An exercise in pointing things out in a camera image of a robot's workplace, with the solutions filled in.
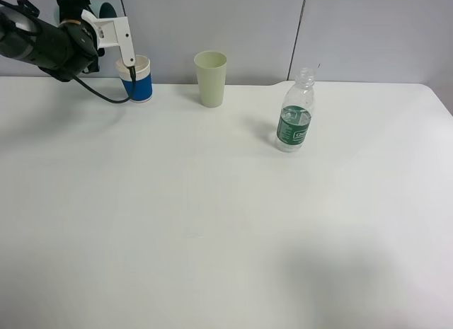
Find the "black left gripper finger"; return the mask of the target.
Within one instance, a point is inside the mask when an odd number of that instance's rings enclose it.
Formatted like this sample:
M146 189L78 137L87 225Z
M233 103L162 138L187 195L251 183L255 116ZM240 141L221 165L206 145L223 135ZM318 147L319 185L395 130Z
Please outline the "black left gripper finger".
M90 0L56 0L58 5L58 22L65 20L80 20L83 10L91 10Z

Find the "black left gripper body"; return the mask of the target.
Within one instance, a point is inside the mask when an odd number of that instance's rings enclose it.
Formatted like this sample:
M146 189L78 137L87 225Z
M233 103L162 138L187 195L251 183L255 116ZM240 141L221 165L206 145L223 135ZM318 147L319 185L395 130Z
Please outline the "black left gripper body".
M82 11L92 13L88 4L60 4L59 28L71 40L75 53L85 57L102 57L103 51L98 50L97 37L94 29L82 19Z

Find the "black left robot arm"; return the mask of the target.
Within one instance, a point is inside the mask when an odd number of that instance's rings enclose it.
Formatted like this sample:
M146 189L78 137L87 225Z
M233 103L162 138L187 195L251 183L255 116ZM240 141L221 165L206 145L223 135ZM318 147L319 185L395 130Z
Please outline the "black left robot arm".
M40 10L29 0L1 1L1 56L33 64L61 82L81 73L100 71L94 29L82 19L92 12L90 0L56 0L59 25L39 19Z

